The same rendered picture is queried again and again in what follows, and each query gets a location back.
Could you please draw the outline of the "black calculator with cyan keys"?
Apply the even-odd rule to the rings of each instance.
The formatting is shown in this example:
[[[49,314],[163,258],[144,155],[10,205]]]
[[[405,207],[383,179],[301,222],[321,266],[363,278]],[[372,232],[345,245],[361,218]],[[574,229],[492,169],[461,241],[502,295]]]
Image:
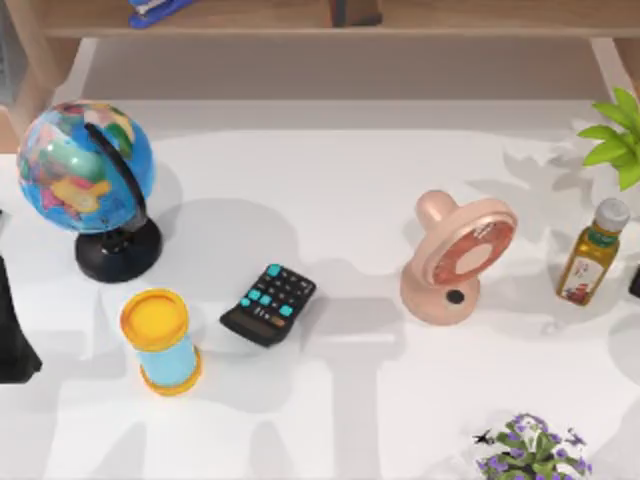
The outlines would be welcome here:
[[[219,321],[244,339],[271,347],[288,336],[316,288],[298,272],[272,263]]]

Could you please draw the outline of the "pink desk fan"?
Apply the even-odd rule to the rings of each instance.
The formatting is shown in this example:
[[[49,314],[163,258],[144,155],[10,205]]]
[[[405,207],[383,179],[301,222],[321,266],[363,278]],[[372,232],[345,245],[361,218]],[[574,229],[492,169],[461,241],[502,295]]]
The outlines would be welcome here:
[[[401,272],[401,300],[420,321],[455,325],[475,310],[479,276],[511,244],[517,217],[499,199],[460,205],[442,190],[421,195],[416,216],[424,237]]]

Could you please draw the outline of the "yellow and blue hourglass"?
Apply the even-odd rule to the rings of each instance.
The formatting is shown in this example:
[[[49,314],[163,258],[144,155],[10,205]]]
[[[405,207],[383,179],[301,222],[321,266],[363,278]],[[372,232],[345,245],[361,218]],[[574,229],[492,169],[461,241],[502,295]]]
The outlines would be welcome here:
[[[190,337],[189,311],[180,295],[164,288],[135,294],[121,310],[120,328],[152,391],[176,396],[194,387],[202,360]]]

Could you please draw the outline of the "wooden shelf unit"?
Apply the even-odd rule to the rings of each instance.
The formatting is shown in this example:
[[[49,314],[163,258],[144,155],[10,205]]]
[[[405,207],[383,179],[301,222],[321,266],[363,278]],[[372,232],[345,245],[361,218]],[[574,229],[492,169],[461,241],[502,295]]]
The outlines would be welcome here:
[[[26,57],[26,74],[0,83],[0,153],[67,79],[84,38],[354,33],[606,37],[640,94],[640,0],[380,0],[383,22],[334,28],[327,0],[194,0],[144,29],[128,0],[0,0],[0,48]]]

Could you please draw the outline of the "dark brown book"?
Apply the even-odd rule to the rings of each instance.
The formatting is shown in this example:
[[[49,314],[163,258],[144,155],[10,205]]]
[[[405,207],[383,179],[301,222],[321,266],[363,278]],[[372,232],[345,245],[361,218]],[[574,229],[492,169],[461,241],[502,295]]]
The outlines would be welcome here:
[[[380,0],[327,0],[334,28],[376,26],[383,22]]]

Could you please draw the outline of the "blue globe on black stand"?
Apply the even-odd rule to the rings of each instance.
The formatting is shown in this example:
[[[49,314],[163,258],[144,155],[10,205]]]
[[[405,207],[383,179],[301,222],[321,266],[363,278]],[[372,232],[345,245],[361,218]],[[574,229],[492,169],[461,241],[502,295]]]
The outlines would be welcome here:
[[[76,100],[40,114],[20,142],[18,182],[41,217],[75,233],[89,278],[122,283],[159,259],[163,238],[147,200],[156,176],[151,143],[128,114]]]

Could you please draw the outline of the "yellow oil bottle grey cap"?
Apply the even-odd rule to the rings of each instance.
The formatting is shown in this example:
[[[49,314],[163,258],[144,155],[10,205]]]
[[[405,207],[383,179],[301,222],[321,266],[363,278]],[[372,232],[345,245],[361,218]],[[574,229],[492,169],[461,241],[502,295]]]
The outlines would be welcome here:
[[[608,273],[620,247],[620,235],[631,217],[629,207],[606,198],[596,208],[592,223],[578,236],[556,286],[556,294],[586,306]]]

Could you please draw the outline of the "blue stapler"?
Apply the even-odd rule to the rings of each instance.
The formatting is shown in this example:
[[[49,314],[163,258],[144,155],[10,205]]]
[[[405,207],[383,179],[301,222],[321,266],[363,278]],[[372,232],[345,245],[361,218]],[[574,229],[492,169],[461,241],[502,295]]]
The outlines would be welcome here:
[[[148,28],[193,2],[194,0],[128,0],[133,8],[128,20],[129,26],[134,29]]]

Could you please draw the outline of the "purple flowering plant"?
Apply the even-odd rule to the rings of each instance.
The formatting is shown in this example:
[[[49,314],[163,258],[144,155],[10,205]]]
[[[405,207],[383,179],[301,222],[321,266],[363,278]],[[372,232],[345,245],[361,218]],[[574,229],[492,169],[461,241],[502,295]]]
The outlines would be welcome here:
[[[483,480],[591,480],[587,442],[572,427],[561,433],[538,415],[519,413],[472,437]]]

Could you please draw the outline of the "green leafy plant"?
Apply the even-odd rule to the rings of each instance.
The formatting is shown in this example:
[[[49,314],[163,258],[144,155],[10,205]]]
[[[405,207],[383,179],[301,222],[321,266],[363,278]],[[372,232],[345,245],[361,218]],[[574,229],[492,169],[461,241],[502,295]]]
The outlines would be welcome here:
[[[580,130],[577,136],[596,141],[584,157],[587,167],[610,164],[617,172],[620,191],[640,184],[640,102],[628,90],[613,88],[612,102],[595,102],[592,107],[618,126],[595,124]]]

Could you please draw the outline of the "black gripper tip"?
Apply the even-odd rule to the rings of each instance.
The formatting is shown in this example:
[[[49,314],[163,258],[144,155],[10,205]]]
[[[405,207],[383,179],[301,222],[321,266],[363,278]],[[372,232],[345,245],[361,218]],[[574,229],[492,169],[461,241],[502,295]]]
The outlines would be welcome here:
[[[4,258],[0,255],[0,384],[24,384],[42,361],[19,323]]]

